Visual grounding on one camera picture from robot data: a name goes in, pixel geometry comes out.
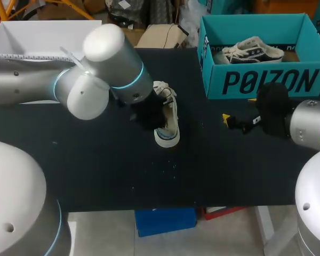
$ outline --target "table surface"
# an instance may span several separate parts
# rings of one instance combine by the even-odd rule
[[[91,121],[60,104],[0,106],[0,141],[38,161],[65,211],[294,204],[295,183],[316,152],[292,141],[230,131],[222,113],[255,113],[246,100],[208,100],[196,49],[138,50],[156,81],[177,93],[180,142],[153,132],[110,102]]]

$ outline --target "table leg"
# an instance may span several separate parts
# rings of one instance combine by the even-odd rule
[[[264,244],[264,255],[278,256],[298,232],[296,209],[289,210],[277,232],[274,232],[267,206],[258,206],[255,211]]]

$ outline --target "black sneaker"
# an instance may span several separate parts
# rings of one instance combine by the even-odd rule
[[[216,64],[281,62],[283,55],[284,51],[266,45],[258,36],[253,36],[233,47],[224,48],[213,60]]]

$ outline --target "sneaker sole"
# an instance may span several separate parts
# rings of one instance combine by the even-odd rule
[[[161,146],[163,148],[171,148],[171,147],[174,147],[176,144],[178,144],[178,142],[180,140],[180,131],[178,129],[177,136],[175,136],[173,139],[164,140],[164,139],[160,138],[158,133],[156,132],[156,130],[154,130],[154,138],[155,138],[156,143],[158,143],[159,146]]]

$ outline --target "measuring tape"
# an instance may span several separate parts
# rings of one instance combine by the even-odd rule
[[[58,57],[58,56],[33,56],[33,55],[23,55],[23,54],[0,54],[0,59],[9,60],[60,60],[73,62],[71,58],[68,57]]]

